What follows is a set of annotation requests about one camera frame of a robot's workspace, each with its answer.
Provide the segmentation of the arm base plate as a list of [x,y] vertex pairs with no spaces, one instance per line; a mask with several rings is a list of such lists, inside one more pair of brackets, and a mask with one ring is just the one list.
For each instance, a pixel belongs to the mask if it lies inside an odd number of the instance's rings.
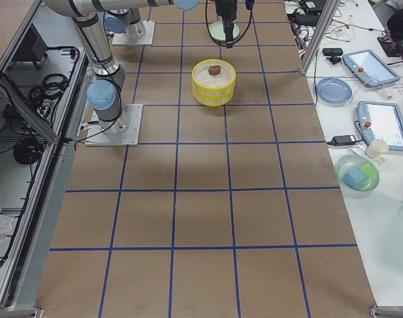
[[122,114],[115,124],[108,129],[110,123],[99,122],[93,111],[91,119],[97,124],[90,125],[85,139],[86,146],[137,146],[141,130],[143,104],[123,104]]
[[121,34],[115,34],[114,46],[152,46],[154,39],[154,21],[139,21],[127,27]]

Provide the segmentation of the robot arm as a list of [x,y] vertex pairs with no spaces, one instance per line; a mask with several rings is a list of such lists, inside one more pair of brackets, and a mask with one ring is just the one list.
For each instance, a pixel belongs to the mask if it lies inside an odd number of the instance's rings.
[[70,17],[79,37],[91,58],[93,72],[101,79],[114,78],[116,73],[124,74],[119,62],[113,57],[105,32],[105,23],[100,13],[108,13],[119,19],[129,19],[131,24],[139,22],[139,9],[175,5],[183,11],[194,9],[198,1],[47,1],[48,7],[59,15]]
[[115,34],[124,34],[126,38],[136,40],[146,34],[138,8],[107,11],[104,15],[105,28]]

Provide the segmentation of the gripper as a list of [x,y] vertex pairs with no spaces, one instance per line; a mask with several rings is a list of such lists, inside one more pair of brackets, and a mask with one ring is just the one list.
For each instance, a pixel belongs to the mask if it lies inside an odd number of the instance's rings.
[[226,48],[233,47],[233,21],[237,18],[237,0],[215,0],[215,10],[222,18]]

